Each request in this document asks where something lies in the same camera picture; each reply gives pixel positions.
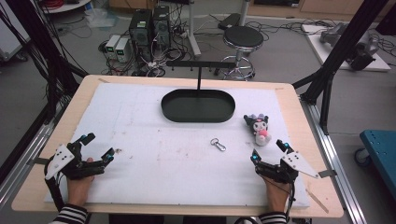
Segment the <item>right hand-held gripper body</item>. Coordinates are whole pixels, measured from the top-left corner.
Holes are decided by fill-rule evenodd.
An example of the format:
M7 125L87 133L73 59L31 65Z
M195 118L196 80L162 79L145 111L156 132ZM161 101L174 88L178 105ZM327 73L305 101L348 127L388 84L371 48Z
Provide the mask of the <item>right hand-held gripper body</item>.
M291 184L295 181L299 173L319 178L318 172L297 151L293 151L290 154L276 153L269 158L264 158L255 166L255 172L258 175L269 177L278 183Z

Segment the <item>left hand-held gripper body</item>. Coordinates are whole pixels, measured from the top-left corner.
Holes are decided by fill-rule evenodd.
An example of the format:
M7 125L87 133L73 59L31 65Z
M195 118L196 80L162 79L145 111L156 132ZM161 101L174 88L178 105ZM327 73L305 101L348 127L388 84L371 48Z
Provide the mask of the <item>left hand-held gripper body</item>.
M81 158L81 143L60 145L49 162L45 179L50 180L58 173L63 173L69 179L81 179L105 172L103 161L87 162Z

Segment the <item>person's left hand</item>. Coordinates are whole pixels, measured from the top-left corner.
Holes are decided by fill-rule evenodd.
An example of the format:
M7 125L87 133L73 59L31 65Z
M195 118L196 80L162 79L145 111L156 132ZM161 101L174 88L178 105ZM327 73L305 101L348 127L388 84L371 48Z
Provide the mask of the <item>person's left hand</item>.
M83 206L88 199L88 193L94 180L94 176L90 175L81 179L67 179L67 202L76 206Z

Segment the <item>person's right hand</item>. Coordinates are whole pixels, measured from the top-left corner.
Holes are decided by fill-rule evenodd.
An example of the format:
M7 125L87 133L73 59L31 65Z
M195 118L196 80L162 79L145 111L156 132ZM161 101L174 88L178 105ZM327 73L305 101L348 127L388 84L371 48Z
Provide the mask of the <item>person's right hand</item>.
M290 184L278 183L268 177L265 177L263 180L266 185L269 211L284 212L287 199L290 195Z

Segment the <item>wooden table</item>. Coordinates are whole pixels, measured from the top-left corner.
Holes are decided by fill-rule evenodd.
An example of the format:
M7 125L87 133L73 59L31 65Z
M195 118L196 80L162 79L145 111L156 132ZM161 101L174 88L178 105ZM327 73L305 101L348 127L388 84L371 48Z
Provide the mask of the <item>wooden table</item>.
M166 88L192 88L197 82L189 78L155 78L155 77L111 77L88 76L82 80L76 95L69 107L66 108L61 120L55 127L44 146L40 156L47 159L55 148L63 141L70 140L77 132L79 122L89 105L95 91L102 84L125 84L127 86L143 86L146 95L154 93L156 87ZM287 137L291 145L302 153L309 164L317 170L326 167L319 151L317 141L311 131L307 117L303 111L295 89L288 83L230 81L205 79L202 85L209 89L234 91L237 96L250 98L254 91L273 91L276 95L280 113L286 122ZM47 187L43 176L44 166L34 164L29 175L25 178L21 188L16 194L11 208L17 212L54 212L56 206L44 201ZM309 206L306 208L293 208L290 214L293 217L341 217L344 214L342 205L330 178L315 179L304 177L302 179L305 189L313 192L329 209L326 214L307 194ZM249 205L188 205L186 203L169 204L121 204L121 203L90 203L88 209L94 213L160 213L165 215L214 215L214 216L255 216L262 213L263 206Z

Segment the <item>silver metal clasp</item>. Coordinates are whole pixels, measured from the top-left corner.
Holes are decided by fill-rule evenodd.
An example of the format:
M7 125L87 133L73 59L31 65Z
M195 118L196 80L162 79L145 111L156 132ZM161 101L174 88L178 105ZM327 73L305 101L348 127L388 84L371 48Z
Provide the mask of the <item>silver metal clasp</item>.
M220 151L225 151L226 150L226 146L224 146L218 138L213 138L210 140L210 144L214 147L216 147L218 150Z

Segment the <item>thin wooden stick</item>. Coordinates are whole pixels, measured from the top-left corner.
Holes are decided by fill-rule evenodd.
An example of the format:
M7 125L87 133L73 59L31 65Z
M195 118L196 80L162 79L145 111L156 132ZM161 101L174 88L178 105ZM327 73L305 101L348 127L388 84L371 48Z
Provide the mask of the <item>thin wooden stick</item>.
M309 189L305 190L312 200L326 213L329 214L329 209L321 202L321 200Z

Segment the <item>white foam mat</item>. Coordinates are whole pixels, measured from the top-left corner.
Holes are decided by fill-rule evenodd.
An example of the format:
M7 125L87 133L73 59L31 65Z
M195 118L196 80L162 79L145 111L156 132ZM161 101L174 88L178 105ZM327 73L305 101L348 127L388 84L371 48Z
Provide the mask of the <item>white foam mat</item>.
M114 160L90 189L91 203L188 205L267 204L265 185L250 155L282 153L276 140L289 141L273 91L237 96L233 116L220 123L179 123L167 119L161 100L170 88L156 87L146 95L143 86L102 84L78 124L75 137L94 133L81 150L83 158L99 159L114 148ZM271 141L258 146L245 115L269 117ZM218 138L220 151L210 144Z

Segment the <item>black hanger stand with tray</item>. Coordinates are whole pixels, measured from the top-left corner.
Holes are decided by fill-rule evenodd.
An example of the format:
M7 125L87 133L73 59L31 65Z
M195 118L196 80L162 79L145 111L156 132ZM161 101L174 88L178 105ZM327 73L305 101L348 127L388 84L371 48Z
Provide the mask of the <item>black hanger stand with tray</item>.
M235 63L168 61L167 66L196 67L198 69L195 89L177 89L162 98L163 115L174 122L219 123L230 119L235 110L235 100L231 94L221 90L201 88L202 68L235 68Z

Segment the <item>blue cart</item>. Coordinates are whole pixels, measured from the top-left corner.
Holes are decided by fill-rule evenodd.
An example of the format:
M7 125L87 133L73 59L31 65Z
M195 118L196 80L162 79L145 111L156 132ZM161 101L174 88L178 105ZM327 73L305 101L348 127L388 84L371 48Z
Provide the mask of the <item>blue cart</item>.
M396 201L396 131L365 130L360 139L364 148L355 151L355 162L362 167L373 163Z

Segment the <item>person's dark legs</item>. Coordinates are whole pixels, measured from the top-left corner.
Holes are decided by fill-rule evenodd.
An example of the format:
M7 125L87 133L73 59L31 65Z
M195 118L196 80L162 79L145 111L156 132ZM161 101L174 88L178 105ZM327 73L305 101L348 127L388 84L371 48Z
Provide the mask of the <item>person's dark legs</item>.
M166 217L163 215L118 215L108 216L109 224L227 224L227 217Z

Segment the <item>white power supply box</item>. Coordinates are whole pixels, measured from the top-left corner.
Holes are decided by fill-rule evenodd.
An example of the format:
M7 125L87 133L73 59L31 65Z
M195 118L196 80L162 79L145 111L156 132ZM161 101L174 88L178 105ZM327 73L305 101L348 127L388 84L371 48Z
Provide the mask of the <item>white power supply box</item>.
M109 38L105 45L106 55L111 60L117 59L117 53L115 51L116 46L120 40L120 35L113 35Z
M127 63L131 58L131 48L129 44L129 39L126 37L122 37L118 45L115 48L118 61L120 63Z

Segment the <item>white floor board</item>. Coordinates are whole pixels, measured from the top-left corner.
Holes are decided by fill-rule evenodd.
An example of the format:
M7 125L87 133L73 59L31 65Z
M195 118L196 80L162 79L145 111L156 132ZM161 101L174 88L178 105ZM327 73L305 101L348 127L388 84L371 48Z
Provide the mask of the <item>white floor board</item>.
M326 31L325 26L316 25L302 25L303 30L308 32L308 40L314 52L316 53L318 60L321 64L324 64L330 52L332 51L332 46L329 43L321 43L319 41L320 35L323 31ZM376 72L388 72L390 67L382 60L382 58L375 53L373 55L374 60L368 64L364 71L376 71Z

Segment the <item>black round stool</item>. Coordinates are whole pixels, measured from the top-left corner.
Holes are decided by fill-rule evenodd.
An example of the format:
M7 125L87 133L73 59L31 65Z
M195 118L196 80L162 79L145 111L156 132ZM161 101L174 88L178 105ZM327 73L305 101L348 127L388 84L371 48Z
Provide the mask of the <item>black round stool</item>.
M234 68L216 68L214 74L223 74L223 78L248 80L256 75L252 62L245 57L251 52L258 50L263 42L262 34L254 28L247 26L233 26L225 30L223 42L230 48L235 49L235 55L230 55L221 60L222 63L233 59Z

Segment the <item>black computer tower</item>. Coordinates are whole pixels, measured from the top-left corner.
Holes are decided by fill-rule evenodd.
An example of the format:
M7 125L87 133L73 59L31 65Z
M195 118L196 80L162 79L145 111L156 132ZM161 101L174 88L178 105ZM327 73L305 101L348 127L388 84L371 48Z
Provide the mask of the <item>black computer tower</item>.
M154 39L162 50L170 47L169 13L169 6L156 6L153 10Z
M134 46L136 59L140 62L151 62L151 42L153 39L152 12L150 9L137 9L129 25L129 33Z

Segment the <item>clear plastic bag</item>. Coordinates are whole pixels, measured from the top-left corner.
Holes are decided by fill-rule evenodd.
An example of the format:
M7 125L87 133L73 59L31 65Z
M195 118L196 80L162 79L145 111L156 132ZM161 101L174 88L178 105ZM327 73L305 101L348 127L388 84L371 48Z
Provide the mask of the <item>clear plastic bag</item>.
M107 28L116 25L118 18L103 8L91 8L84 11L90 28Z

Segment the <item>grey machine on board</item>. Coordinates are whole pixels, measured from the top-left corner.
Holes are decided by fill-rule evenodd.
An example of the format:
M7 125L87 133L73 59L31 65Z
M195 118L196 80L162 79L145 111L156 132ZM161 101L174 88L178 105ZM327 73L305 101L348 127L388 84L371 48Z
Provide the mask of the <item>grey machine on board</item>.
M334 47L346 28L346 23L339 22L333 28L323 31L320 34L319 41L321 43L329 43L332 47ZM378 51L378 49L378 40L374 37L370 37L368 32L365 32L353 50L346 56L346 62L355 71L363 70L375 60L374 54Z

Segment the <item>round white table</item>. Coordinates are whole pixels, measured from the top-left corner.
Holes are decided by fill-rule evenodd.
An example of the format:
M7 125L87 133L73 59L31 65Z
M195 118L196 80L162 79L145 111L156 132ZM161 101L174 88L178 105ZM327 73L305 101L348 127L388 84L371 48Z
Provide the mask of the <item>round white table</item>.
M39 7L45 13L61 13L89 5L92 0L41 0Z

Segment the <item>black flat case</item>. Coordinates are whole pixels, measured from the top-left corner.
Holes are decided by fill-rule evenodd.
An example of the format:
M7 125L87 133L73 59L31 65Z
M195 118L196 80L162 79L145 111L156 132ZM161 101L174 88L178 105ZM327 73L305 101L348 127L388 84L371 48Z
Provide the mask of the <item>black flat case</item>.
M238 26L241 15L239 13L232 13L227 18L219 22L218 28L221 30L226 30L228 28Z

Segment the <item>white desk leg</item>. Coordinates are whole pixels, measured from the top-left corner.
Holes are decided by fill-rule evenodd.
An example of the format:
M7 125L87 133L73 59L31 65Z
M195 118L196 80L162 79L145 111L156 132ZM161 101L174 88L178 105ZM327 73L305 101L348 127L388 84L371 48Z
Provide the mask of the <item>white desk leg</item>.
M246 23L246 17L248 14L248 7L250 4L251 0L242 0L242 6L241 6L241 11L240 11L240 19L238 22L239 26L244 26Z
M189 1L189 29L188 39L190 41L191 50L195 58L199 58L202 53L194 36L194 0Z

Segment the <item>plush doll keychain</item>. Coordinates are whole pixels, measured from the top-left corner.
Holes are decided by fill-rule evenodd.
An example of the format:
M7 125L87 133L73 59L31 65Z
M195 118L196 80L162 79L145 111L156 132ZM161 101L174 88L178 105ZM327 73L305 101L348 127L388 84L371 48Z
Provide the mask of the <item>plush doll keychain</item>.
M244 121L255 136L256 144L261 147L265 147L272 139L268 133L268 120L269 117L264 114L244 116Z

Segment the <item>aluminium rail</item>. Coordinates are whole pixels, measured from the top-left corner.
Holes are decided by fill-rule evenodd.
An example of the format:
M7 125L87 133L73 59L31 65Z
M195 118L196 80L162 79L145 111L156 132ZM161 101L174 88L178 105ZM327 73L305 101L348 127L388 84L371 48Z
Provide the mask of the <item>aluminium rail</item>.
M6 159L5 167L8 171L0 175L0 210L8 204L11 196L33 168L26 163L30 159L39 158L55 127L54 122L32 125Z
M344 167L337 155L337 151L329 135L319 125L320 113L315 105L300 100L301 106L307 117L311 131L317 141L319 151L324 159L326 167L335 171L331 176L337 195L341 199L344 212L352 224L367 224L366 218L361 210L360 204L351 187Z

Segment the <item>black metal frame strut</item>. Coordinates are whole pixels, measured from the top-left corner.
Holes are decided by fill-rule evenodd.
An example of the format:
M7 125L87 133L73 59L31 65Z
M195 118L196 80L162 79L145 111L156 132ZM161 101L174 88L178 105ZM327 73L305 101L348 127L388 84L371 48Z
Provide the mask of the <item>black metal frame strut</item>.
M361 6L351 19L344 33L337 41L324 64L312 75L302 78L292 84L298 89L309 84L308 89L301 94L301 99L309 105L315 105L322 95L319 115L319 127L328 135L328 117L332 94L332 81L343 61L351 53L355 45L368 30L378 14L389 0L363 0Z
M0 3L0 21L27 51L38 73L47 81L45 93L47 104L0 166L0 185L5 182L22 153L26 151L27 144L33 139L39 127L44 123L48 124L55 117L56 105L61 104L66 107L71 101L71 97L79 87L75 76L86 77L88 75L84 69L78 68L67 60L65 50L60 52L50 36L50 27L45 22L41 9L35 6L34 1L5 0L5 5L10 8L30 37L29 41L17 30L5 11L4 5Z

